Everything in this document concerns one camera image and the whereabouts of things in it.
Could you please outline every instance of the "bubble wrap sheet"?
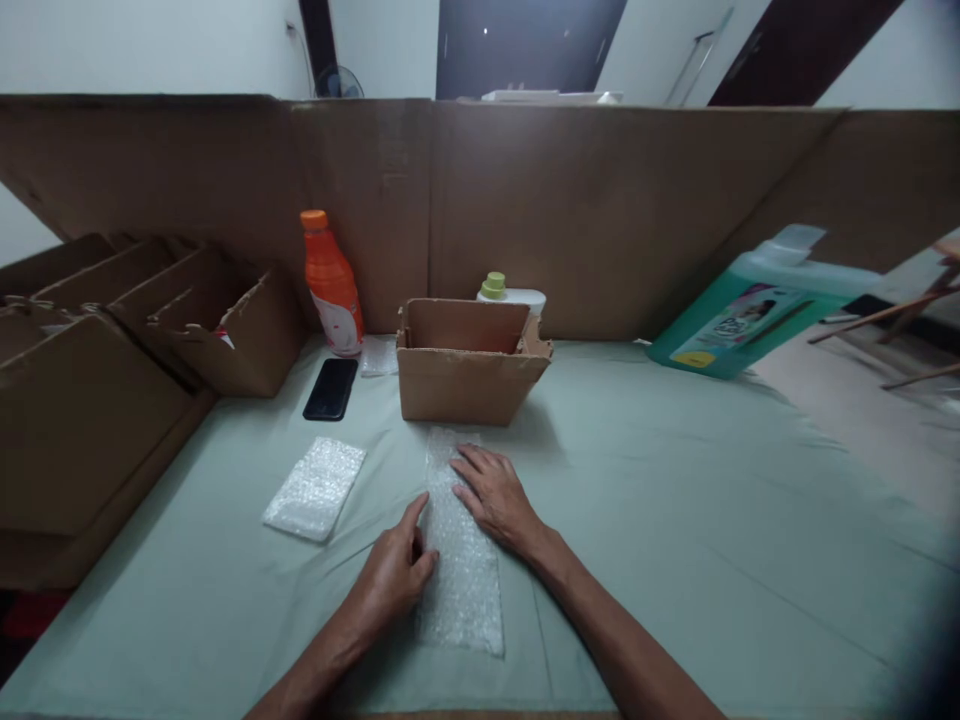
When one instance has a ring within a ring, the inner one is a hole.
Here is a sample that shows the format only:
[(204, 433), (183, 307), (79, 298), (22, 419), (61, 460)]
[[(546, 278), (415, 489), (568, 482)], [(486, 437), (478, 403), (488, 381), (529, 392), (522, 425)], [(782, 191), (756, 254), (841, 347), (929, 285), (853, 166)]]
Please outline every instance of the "bubble wrap sheet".
[(278, 530), (323, 542), (360, 472), (366, 451), (318, 437), (263, 513)]
[(396, 375), (400, 372), (397, 364), (397, 339), (380, 340), (367, 336), (363, 339), (360, 354), (360, 377), (378, 375)]
[(433, 428), (427, 440), (430, 502), (422, 531), (440, 562), (420, 601), (417, 638), (431, 645), (483, 650), (503, 656), (503, 613), (497, 551), (451, 488), (462, 484), (450, 467), (458, 443), (480, 444), (476, 434)]

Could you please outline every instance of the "table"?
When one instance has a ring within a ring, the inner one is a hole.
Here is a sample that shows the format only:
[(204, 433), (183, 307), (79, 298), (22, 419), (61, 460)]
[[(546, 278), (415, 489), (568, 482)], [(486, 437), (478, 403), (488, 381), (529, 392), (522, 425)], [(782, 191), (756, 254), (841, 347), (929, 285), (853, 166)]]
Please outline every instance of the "table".
[[(0, 693), (0, 717), (239, 718), (289, 667), (424, 481), (429, 426), (401, 420), (395, 376), (358, 378), (341, 423), (302, 419), (328, 356), (313, 339), (277, 398), (218, 403)], [(749, 374), (663, 368), (634, 343), (558, 343), (513, 425), (478, 431), (730, 715), (877, 707), (956, 577), (937, 528)], [(368, 450), (325, 546), (260, 522), (317, 434)], [(336, 704), (613, 709), (549, 595), (499, 562), (504, 658), (418, 645), (401, 623)]]

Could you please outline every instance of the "smartphone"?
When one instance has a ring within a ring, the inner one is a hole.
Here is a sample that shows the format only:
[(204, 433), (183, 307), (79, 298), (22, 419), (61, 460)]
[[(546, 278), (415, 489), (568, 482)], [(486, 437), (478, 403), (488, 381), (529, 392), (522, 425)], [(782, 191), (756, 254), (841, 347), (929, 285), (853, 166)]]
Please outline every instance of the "smartphone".
[(307, 406), (303, 409), (304, 419), (343, 420), (356, 375), (356, 360), (325, 360)]

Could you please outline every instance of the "green bottle cap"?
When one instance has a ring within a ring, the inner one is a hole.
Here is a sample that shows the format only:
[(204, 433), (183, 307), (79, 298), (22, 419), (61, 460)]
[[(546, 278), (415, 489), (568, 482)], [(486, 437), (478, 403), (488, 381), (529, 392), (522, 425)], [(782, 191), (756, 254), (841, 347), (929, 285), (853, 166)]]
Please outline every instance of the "green bottle cap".
[(504, 277), (503, 273), (487, 273), (487, 279), (483, 281), (483, 286), (480, 288), (480, 294), (484, 297), (490, 298), (491, 300), (499, 300), (503, 297), (503, 291), (506, 282), (507, 279)]

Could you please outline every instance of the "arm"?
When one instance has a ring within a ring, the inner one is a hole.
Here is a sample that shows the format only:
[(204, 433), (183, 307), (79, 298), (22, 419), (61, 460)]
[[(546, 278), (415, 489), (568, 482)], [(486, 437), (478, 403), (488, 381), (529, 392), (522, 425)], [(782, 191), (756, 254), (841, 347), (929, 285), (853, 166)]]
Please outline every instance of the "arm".
[(339, 609), (245, 720), (305, 720), (394, 620), (419, 600), (438, 553), (422, 554), (417, 519), (429, 499), (407, 506), (400, 523), (384, 531)]
[(510, 460), (462, 445), (453, 468), (469, 483), (454, 493), (477, 524), (526, 561), (563, 608), (627, 718), (719, 719), (723, 714), (643, 629), (527, 500)]

